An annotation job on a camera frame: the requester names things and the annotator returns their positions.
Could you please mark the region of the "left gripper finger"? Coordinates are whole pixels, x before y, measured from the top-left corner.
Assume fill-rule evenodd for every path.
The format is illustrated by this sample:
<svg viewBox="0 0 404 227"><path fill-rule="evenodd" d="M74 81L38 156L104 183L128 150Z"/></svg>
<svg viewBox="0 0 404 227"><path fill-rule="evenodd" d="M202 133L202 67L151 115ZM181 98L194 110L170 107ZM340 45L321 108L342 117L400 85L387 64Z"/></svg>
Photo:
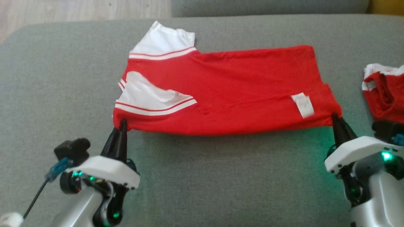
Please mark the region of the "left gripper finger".
<svg viewBox="0 0 404 227"><path fill-rule="evenodd" d="M120 151L120 137L124 129L124 119L120 122L118 128L113 128L107 138L107 141L101 151L101 156L111 158L118 161L124 161L124 155Z"/></svg>
<svg viewBox="0 0 404 227"><path fill-rule="evenodd" d="M120 122L120 160L127 162L127 121L123 119Z"/></svg>

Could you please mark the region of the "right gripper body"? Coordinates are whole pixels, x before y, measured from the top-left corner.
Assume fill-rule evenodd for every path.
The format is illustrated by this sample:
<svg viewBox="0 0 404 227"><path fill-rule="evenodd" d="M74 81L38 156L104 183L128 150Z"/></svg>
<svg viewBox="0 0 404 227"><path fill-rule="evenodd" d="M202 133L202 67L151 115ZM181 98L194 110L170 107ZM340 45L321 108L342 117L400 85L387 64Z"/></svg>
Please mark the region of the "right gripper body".
<svg viewBox="0 0 404 227"><path fill-rule="evenodd" d="M324 164L332 174L347 170L355 177L370 177L382 172L402 177L404 146L362 136L340 145L325 159Z"/></svg>

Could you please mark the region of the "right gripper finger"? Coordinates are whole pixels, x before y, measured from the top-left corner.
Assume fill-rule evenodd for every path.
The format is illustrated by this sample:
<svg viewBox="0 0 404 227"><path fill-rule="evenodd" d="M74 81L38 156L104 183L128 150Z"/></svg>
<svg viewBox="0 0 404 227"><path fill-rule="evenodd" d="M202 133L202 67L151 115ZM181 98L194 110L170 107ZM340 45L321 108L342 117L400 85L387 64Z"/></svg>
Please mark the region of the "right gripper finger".
<svg viewBox="0 0 404 227"><path fill-rule="evenodd" d="M332 129L334 133L335 148L344 143L345 131L343 128L342 118L337 113L332 114Z"/></svg>
<svg viewBox="0 0 404 227"><path fill-rule="evenodd" d="M343 141L344 143L358 138L358 136L352 130L350 125L347 122L345 122L345 120L343 118L342 118L342 123L343 123L343 128L345 131L345 137L344 137L344 141Z"/></svg>

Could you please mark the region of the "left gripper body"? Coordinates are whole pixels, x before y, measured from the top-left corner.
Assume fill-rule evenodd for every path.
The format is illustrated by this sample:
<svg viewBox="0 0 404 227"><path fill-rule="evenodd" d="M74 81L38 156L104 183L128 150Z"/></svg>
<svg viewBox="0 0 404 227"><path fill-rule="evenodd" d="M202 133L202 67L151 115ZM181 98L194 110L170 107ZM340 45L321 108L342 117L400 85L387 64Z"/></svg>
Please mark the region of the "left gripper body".
<svg viewBox="0 0 404 227"><path fill-rule="evenodd" d="M99 155L89 157L81 165L68 168L65 172L79 172L124 185L128 189L137 189L140 185L140 175L126 163Z"/></svg>

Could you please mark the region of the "red shorts with white stripe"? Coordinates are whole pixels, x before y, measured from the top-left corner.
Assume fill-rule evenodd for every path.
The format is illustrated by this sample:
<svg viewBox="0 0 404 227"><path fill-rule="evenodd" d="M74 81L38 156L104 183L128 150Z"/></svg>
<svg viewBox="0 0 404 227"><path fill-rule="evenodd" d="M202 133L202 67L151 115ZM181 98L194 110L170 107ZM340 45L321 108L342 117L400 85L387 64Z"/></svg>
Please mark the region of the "red shorts with white stripe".
<svg viewBox="0 0 404 227"><path fill-rule="evenodd" d="M404 65L368 64L364 68L362 91L374 121L404 125Z"/></svg>

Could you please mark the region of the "red jersey with number 23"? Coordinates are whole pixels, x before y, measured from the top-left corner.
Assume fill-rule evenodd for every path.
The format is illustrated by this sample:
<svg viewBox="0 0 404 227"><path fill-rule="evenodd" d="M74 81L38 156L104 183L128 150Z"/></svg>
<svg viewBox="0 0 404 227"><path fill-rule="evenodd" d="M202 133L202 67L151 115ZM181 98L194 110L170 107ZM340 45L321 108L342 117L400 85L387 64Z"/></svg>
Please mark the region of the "red jersey with number 23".
<svg viewBox="0 0 404 227"><path fill-rule="evenodd" d="M116 128L236 135L332 126L342 108L312 46L202 53L196 35L155 21L118 82Z"/></svg>

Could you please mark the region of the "yellow sofa back cushion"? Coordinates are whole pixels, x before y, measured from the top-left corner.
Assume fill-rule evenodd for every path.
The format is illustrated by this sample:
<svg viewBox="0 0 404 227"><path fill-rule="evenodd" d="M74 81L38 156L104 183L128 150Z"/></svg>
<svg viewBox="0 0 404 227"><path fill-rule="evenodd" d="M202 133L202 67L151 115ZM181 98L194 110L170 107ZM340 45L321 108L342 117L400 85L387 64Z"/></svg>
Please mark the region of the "yellow sofa back cushion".
<svg viewBox="0 0 404 227"><path fill-rule="evenodd" d="M369 0L367 13L404 17L404 0Z"/></svg>

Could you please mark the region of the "grey sofa seat cushion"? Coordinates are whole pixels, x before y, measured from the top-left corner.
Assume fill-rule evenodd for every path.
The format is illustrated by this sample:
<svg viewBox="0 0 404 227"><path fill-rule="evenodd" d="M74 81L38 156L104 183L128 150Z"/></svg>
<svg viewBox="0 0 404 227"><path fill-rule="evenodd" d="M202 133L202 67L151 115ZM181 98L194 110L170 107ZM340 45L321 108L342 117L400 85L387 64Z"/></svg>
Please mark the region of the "grey sofa seat cushion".
<svg viewBox="0 0 404 227"><path fill-rule="evenodd" d="M370 0L171 0L172 17L365 14Z"/></svg>

